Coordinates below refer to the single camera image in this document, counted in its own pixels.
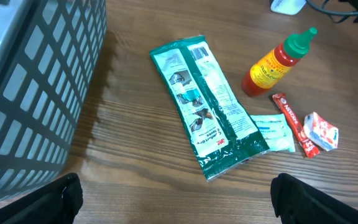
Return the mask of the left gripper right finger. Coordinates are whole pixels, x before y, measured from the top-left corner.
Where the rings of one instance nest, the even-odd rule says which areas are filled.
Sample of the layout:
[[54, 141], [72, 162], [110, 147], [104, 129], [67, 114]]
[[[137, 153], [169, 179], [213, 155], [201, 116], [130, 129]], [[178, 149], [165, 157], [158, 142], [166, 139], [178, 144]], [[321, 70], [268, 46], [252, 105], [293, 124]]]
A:
[[358, 210], [287, 174], [271, 182], [275, 216], [291, 224], [358, 224]]

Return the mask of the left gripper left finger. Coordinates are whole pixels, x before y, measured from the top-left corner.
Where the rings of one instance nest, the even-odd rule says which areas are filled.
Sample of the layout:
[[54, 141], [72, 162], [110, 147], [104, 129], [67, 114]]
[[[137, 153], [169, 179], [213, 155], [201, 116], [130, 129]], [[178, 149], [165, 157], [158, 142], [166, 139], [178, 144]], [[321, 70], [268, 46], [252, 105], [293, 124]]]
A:
[[74, 222], [83, 205], [78, 174], [72, 172], [0, 209], [0, 223]]

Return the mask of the red Nescafe stick sachet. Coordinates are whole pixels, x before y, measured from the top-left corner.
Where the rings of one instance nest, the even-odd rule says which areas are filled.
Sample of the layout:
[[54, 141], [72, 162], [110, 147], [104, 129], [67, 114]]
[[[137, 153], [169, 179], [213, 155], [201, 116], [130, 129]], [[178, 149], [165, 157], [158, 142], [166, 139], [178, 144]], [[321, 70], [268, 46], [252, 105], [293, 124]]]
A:
[[300, 120], [288, 104], [286, 94], [276, 93], [272, 95], [272, 99], [278, 106], [279, 110], [284, 114], [287, 123], [292, 130], [293, 135], [296, 137], [296, 140], [303, 148], [306, 157], [311, 159], [314, 156], [318, 155], [319, 149], [309, 138], [307, 138], [303, 126], [300, 123]]

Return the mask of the red tissue packet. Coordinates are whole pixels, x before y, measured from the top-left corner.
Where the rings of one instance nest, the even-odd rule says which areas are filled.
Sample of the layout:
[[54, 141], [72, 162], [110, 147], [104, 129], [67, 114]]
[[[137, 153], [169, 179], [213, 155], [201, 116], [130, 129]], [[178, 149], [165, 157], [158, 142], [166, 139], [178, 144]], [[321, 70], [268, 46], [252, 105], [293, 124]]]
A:
[[307, 138], [312, 140], [325, 151], [337, 149], [339, 141], [339, 130], [326, 120], [312, 112], [305, 116], [303, 129]]

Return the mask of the teal wet wipes pack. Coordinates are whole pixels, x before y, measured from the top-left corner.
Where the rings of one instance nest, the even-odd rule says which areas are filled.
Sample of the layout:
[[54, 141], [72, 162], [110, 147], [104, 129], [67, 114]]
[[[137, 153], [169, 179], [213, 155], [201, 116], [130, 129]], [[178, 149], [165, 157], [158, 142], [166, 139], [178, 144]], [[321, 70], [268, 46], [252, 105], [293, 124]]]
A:
[[271, 151], [295, 152], [293, 133], [284, 114], [251, 115], [250, 117], [256, 123]]

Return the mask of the green 3M gloves package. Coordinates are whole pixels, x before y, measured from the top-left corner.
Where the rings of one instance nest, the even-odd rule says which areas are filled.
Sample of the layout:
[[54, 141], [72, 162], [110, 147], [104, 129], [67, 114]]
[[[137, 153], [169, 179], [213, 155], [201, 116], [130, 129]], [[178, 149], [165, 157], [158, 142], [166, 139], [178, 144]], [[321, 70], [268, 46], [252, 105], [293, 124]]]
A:
[[149, 54], [207, 181], [270, 151], [203, 35], [169, 42]]

